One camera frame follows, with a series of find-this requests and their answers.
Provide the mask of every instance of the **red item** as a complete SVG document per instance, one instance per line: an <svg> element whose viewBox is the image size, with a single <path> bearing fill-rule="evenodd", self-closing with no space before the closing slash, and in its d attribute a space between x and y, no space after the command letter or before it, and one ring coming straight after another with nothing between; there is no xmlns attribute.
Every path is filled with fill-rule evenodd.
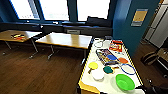
<svg viewBox="0 0 168 94"><path fill-rule="evenodd" d="M110 43L109 50L117 51L117 52L122 52L122 41L119 40L112 40Z"/></svg>

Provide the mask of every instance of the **table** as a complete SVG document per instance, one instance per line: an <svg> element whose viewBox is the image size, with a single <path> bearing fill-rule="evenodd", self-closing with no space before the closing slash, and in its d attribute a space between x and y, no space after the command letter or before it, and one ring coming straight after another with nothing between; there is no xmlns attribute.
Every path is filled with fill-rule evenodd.
<svg viewBox="0 0 168 94"><path fill-rule="evenodd" d="M59 45L65 47L81 48L84 49L84 57L86 57L86 50L89 47L92 36L74 35L64 33L50 33L40 39L37 43L45 43L51 45L52 54L48 56L48 59L54 54L52 45Z"/></svg>
<svg viewBox="0 0 168 94"><path fill-rule="evenodd" d="M8 43L7 41L25 42L25 41L31 39L32 44L33 44L33 46L34 46L34 48L35 48L35 50L36 50L36 52L33 53L33 54L29 57L29 58L32 58L32 57L38 52L37 47L36 47L36 45L35 45L35 43L34 43L32 37L35 36L35 35L38 35L38 34L40 34L40 33L41 33L41 32L7 30L7 31L3 31L3 32L0 33L0 40L5 41L5 43L6 43L6 44L8 45L8 47L9 47L9 49L11 49L11 46L9 45L9 43ZM19 39L19 40L14 39L14 38L12 38L12 36L11 36L11 35L14 35L14 34L24 35L24 39Z"/></svg>
<svg viewBox="0 0 168 94"><path fill-rule="evenodd" d="M88 67L88 65L90 62L96 62L98 64L97 70L103 71L104 65L99 60L99 58L96 54L96 49L108 49L110 46L111 40L105 40L103 42L100 42L100 41L102 41L102 40L96 39L93 42L91 51L90 51L89 56L87 58L87 62L84 66L82 75L81 75L80 80L78 82L78 85L80 88L80 93L81 94L95 94L95 93L100 94L100 92L103 92L103 93L107 93L107 94L144 94L143 90L141 90L141 89L134 89L131 91L122 91L121 89L119 89L117 87L117 84L115 82L115 76L117 74L125 74L121 69L115 69L115 72L113 74L104 73L104 79L102 82L94 80L92 77L92 74L88 73L88 70L90 69ZM96 45L99 45L98 43L100 43L100 45L102 45L101 43L103 43L102 47L97 48L98 46L96 47ZM116 53L116 51L112 51L112 50L110 50L110 51L117 58L123 57L126 60L128 60L128 63L130 65L134 66L128 53L127 53L127 50L125 49L125 46L123 45L122 48L123 48L122 54L118 54L118 53ZM136 73L134 75L128 75L128 74L125 74L125 75L129 76L134 81L135 87L138 87L138 86L143 85L143 83L138 75L138 72L137 71L135 71L135 72Z"/></svg>

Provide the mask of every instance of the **white table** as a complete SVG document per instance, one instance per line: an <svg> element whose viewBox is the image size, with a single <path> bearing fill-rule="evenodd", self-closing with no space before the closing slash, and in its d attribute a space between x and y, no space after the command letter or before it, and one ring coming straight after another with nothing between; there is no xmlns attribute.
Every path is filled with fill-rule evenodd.
<svg viewBox="0 0 168 94"><path fill-rule="evenodd" d="M97 42L99 42L99 41L100 40L95 40L93 42L90 54L88 56L85 67L83 69L83 73L82 73L81 78L78 82L80 89L81 89L81 94L92 94L92 93L100 93L100 92L104 92L104 93L108 93L108 94L144 94L143 90L141 90L141 89L134 89L131 91L123 91L118 88L116 81L115 81L115 77L117 74L125 74L125 75L129 76L134 81L135 87L143 85L137 71L134 75L128 75L128 74L124 73L121 69L115 69L115 73L113 73L113 74L104 73L104 80L102 82L99 82L99 81L96 81L93 79L92 74L88 73L88 71L90 69L88 67L88 64L90 62L96 62L98 64L97 70L103 71L102 69L104 68L104 65L99 60L99 58L96 54L96 49L108 49L110 46L110 42L111 42L111 40L105 40L103 42L103 46L101 48L97 48L97 47L95 47L95 45L98 46L99 44ZM128 63L130 65L134 66L124 45L122 47L122 54L118 54L112 50L110 50L110 51L117 58L123 57L128 60Z"/></svg>

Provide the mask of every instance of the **bowl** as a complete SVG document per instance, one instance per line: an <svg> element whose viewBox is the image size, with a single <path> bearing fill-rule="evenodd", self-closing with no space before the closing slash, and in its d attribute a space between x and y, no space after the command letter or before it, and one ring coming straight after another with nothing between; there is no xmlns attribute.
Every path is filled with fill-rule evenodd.
<svg viewBox="0 0 168 94"><path fill-rule="evenodd" d="M135 88L134 81L124 74L118 74L116 76L116 83L122 90L133 90Z"/></svg>
<svg viewBox="0 0 168 94"><path fill-rule="evenodd" d="M92 70L92 76L93 76L93 79L96 81L103 81L104 72L98 69Z"/></svg>

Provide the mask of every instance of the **green plate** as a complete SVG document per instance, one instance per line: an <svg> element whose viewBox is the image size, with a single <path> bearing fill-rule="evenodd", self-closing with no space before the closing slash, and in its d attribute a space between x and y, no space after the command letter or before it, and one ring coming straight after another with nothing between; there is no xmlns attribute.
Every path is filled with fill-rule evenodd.
<svg viewBox="0 0 168 94"><path fill-rule="evenodd" d="M124 74L118 74L116 76L116 83L122 90L133 90L135 88L134 81Z"/></svg>

